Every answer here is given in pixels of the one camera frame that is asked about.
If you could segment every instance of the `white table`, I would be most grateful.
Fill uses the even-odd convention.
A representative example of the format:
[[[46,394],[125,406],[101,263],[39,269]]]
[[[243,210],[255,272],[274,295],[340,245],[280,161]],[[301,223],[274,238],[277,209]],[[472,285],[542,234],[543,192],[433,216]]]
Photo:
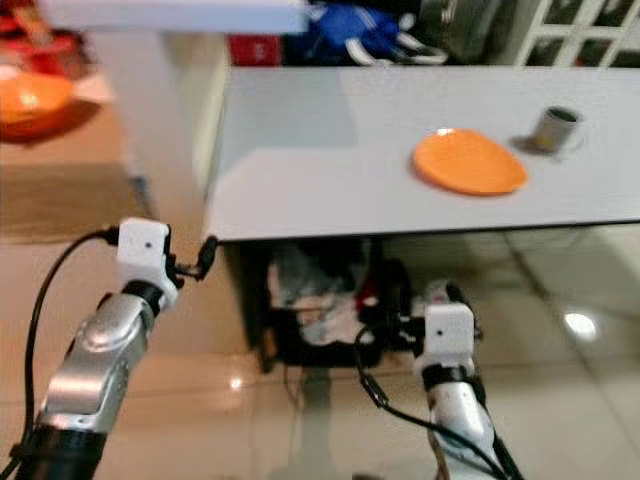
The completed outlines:
[[[562,162],[511,146],[545,107],[584,115]],[[497,67],[234,69],[206,229],[223,241],[640,221],[640,76]],[[514,151],[520,191],[419,179],[414,147],[472,128]]]

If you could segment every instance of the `orange plate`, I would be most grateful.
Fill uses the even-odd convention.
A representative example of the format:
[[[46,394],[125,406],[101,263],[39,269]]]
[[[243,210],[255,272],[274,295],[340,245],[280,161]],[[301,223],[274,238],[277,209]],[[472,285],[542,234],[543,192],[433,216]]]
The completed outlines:
[[[473,130],[438,130],[417,146],[413,164],[432,182],[469,195],[510,193],[528,180],[511,153]]]

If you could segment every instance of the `orange bowl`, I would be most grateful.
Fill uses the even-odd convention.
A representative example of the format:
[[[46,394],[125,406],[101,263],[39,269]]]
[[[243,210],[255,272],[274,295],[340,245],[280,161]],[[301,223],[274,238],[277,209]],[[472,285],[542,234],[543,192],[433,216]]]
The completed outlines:
[[[73,83],[21,73],[0,81],[0,138],[37,137],[56,128],[72,101]]]
[[[416,147],[413,164],[428,180],[468,195],[502,195],[528,180],[511,153],[473,130],[439,129]]]

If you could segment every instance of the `metal cup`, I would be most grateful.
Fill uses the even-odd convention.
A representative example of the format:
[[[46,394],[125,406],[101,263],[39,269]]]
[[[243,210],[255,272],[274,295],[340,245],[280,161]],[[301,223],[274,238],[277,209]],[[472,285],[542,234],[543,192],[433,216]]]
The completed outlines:
[[[540,117],[533,134],[533,143],[543,152],[558,153],[575,137],[580,123],[582,117],[575,111],[564,107],[550,107]]]

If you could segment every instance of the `tiled floor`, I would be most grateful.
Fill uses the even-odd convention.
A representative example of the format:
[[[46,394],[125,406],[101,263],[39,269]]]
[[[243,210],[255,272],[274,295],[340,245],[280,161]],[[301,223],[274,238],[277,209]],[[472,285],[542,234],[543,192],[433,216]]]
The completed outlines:
[[[464,286],[485,330],[477,360],[489,408],[527,479],[640,478],[640,228],[414,237],[389,251],[410,265],[416,285],[444,275]],[[595,340],[568,330],[568,311],[596,322]],[[3,364],[12,350],[2,344]],[[97,478],[433,478],[425,433],[377,410],[353,371],[290,370],[297,406],[282,370],[262,376],[250,355],[150,355]],[[426,415],[406,357],[386,358],[378,371],[393,403]],[[243,380],[237,391],[234,377]],[[4,387],[3,458],[23,413],[19,385]]]

